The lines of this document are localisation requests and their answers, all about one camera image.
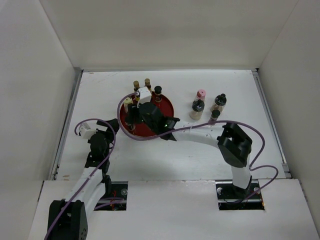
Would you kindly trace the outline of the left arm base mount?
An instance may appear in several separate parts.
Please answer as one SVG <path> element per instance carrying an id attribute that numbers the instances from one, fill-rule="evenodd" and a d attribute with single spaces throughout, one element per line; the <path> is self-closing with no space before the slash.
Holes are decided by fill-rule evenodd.
<path id="1" fill-rule="evenodd" d="M 95 211 L 125 211 L 127 209 L 128 182 L 113 181 L 98 201 Z"/>

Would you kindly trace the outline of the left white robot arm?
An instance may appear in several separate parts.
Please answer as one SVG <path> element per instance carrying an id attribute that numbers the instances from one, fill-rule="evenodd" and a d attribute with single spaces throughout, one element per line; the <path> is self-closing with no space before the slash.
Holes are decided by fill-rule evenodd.
<path id="1" fill-rule="evenodd" d="M 72 190 L 49 206 L 46 240 L 85 240 L 89 216 L 100 199 L 105 200 L 112 195 L 107 172 L 120 126 L 116 118 L 94 118 L 93 121 L 106 129 L 90 127 L 87 120 L 82 120 L 74 128 L 77 136 L 87 140 L 90 151 L 83 172 Z"/>

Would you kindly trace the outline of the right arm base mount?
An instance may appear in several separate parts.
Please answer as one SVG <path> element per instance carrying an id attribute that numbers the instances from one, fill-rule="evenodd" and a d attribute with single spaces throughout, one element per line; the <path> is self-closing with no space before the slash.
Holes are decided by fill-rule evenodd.
<path id="1" fill-rule="evenodd" d="M 245 195 L 236 193 L 231 181 L 216 181 L 216 194 L 220 211 L 265 210 L 259 182 L 254 180 Z"/>

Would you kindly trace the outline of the round black stopper bottle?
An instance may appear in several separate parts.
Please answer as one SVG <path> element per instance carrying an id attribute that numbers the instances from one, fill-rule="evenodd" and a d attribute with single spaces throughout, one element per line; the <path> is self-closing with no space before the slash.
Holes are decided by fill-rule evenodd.
<path id="1" fill-rule="evenodd" d="M 226 103 L 227 103 L 226 95 L 222 93 L 216 96 L 216 98 L 214 99 L 214 103 L 210 108 L 210 111 L 212 112 L 214 110 L 219 110 L 220 112 L 222 112 Z"/>

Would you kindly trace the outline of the large black cap shaker bottle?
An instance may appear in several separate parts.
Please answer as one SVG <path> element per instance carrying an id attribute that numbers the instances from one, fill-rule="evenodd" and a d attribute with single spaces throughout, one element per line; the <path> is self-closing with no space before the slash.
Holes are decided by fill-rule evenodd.
<path id="1" fill-rule="evenodd" d="M 189 116 L 195 121 L 200 120 L 202 117 L 204 108 L 205 108 L 205 103 L 201 99 L 193 101 Z"/>

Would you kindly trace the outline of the pink cap bottle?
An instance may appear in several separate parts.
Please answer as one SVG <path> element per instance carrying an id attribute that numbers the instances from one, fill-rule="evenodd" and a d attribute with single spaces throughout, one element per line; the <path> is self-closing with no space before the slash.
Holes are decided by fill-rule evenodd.
<path id="1" fill-rule="evenodd" d="M 195 101 L 201 100 L 201 101 L 205 102 L 206 94 L 207 93 L 204 89 L 199 89 L 195 95 L 194 100 Z"/>

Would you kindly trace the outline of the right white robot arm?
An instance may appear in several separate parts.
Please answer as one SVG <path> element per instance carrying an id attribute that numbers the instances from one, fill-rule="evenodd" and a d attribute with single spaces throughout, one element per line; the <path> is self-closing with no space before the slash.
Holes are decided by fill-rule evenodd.
<path id="1" fill-rule="evenodd" d="M 231 166 L 232 192 L 238 198 L 250 192 L 252 176 L 248 159 L 252 151 L 252 139 L 236 124 L 219 127 L 212 123 L 196 127 L 176 117 L 165 116 L 153 103 L 131 103 L 125 123 L 144 123 L 156 137 L 166 141 L 189 141 L 205 144 L 220 150 L 224 161 Z"/>

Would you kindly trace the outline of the small black cap spice jar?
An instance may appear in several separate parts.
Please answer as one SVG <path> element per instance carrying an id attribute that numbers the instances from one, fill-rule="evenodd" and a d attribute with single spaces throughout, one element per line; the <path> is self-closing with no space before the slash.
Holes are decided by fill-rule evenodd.
<path id="1" fill-rule="evenodd" d="M 129 116 L 129 115 L 127 115 L 126 117 L 125 117 L 125 125 L 127 126 L 127 130 L 129 131 L 129 132 L 133 132 L 134 130 L 135 130 L 135 122 L 134 122 L 134 118 L 133 117 L 131 117 L 131 116 Z"/>

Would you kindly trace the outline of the yellow label sauce bottle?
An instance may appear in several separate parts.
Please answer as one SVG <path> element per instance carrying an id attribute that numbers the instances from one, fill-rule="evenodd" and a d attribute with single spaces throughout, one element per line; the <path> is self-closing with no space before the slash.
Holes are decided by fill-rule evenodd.
<path id="1" fill-rule="evenodd" d="M 149 78 L 146 78 L 146 79 L 144 80 L 144 86 L 147 87 L 147 89 L 148 89 L 150 92 L 152 92 L 151 81 L 150 81 Z"/>
<path id="2" fill-rule="evenodd" d="M 134 92 L 137 92 L 139 88 L 140 88 L 140 83 L 137 80 L 135 80 L 133 82 L 133 90 L 134 90 Z"/>

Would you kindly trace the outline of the cream cap rice shaker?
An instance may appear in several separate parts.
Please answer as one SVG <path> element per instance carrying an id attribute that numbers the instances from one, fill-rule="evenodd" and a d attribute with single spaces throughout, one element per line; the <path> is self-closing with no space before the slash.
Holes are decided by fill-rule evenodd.
<path id="1" fill-rule="evenodd" d="M 129 112 L 129 105 L 133 104 L 133 99 L 131 97 L 125 98 L 123 101 L 124 111 L 127 114 Z"/>

